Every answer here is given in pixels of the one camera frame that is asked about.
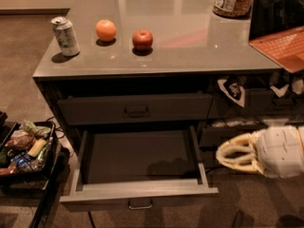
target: countertop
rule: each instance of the countertop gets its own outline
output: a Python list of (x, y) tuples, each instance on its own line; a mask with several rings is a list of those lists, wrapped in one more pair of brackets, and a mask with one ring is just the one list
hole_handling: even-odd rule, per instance
[[(34, 72), (36, 79), (110, 77), (166, 73), (273, 70), (279, 66), (248, 45), (250, 18), (212, 12), (214, 0), (76, 0), (67, 17), (81, 52), (64, 57), (54, 38)], [(116, 41), (101, 46), (101, 19), (117, 27)], [(132, 34), (149, 29), (153, 51), (133, 53)]]

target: orange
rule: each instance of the orange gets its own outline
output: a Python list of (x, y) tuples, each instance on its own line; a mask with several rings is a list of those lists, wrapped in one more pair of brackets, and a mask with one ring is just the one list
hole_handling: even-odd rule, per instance
[(96, 24), (96, 34), (102, 41), (110, 42), (115, 38), (116, 27), (113, 22), (109, 20), (100, 20)]

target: plastic-wrapped robot arm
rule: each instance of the plastic-wrapped robot arm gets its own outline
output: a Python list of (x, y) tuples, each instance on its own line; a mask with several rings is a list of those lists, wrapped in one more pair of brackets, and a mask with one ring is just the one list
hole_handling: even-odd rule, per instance
[(232, 169), (267, 178), (304, 174), (304, 126), (271, 126), (223, 143), (218, 161)]

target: can lid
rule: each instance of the can lid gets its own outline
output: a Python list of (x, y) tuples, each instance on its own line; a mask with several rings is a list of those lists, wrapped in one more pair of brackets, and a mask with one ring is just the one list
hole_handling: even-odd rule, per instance
[(63, 16), (55, 17), (51, 20), (51, 24), (53, 25), (61, 25), (67, 22), (67, 19)]

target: jar of nuts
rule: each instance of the jar of nuts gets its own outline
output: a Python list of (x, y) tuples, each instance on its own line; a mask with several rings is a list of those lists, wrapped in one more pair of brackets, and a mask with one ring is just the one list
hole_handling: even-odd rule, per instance
[(252, 0), (215, 0), (213, 12), (217, 15), (237, 18), (246, 15)]

